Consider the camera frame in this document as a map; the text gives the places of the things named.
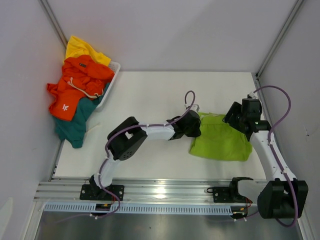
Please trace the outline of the lime green shorts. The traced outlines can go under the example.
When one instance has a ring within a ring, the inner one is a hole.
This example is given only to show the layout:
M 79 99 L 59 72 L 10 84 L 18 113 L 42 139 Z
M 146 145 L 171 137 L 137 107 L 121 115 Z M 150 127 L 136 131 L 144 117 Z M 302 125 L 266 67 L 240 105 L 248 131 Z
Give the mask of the lime green shorts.
M 200 112 L 201 135 L 189 148 L 189 154 L 218 161 L 245 162 L 253 147 L 245 134 L 223 122 L 223 114 Z

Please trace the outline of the yellow shorts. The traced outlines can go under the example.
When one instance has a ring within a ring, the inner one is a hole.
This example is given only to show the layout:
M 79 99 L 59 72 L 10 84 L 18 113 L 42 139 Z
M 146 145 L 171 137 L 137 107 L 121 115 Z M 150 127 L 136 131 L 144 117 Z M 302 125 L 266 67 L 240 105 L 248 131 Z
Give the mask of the yellow shorts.
M 66 46 L 65 59 L 78 58 L 82 55 L 89 55 L 96 63 L 109 66 L 111 59 L 102 52 L 97 52 L 95 49 L 84 40 L 71 36 Z

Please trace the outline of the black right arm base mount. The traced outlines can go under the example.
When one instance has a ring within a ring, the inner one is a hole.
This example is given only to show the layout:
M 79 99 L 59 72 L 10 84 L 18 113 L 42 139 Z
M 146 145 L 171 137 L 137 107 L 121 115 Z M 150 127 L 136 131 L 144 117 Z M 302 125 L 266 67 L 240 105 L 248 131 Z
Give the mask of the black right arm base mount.
M 249 203 L 250 198 L 240 195 L 236 189 L 227 186 L 214 186 L 206 189 L 215 203 Z

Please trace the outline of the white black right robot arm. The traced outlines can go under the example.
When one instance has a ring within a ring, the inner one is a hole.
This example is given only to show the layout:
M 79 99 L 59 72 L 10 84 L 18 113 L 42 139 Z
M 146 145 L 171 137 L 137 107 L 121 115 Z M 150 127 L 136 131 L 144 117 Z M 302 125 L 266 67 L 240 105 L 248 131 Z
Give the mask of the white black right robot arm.
M 263 219 L 293 219 L 303 213 L 309 187 L 289 169 L 275 142 L 272 127 L 261 119 L 262 105 L 258 99 L 244 98 L 234 102 L 223 122 L 245 135 L 256 151 L 267 184 L 262 187 L 250 177 L 234 177 L 228 196 L 234 202 L 247 198 L 257 204 Z

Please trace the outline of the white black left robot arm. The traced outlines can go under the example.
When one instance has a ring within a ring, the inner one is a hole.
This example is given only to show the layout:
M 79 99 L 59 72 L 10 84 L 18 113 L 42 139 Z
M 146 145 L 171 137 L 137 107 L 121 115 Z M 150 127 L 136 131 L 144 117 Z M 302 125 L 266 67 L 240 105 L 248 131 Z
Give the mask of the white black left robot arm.
M 118 164 L 131 158 L 144 141 L 197 138 L 201 135 L 200 125 L 199 113 L 192 109 L 163 123 L 142 124 L 135 117 L 128 117 L 107 136 L 106 158 L 89 180 L 91 194 L 97 200 L 105 199 Z

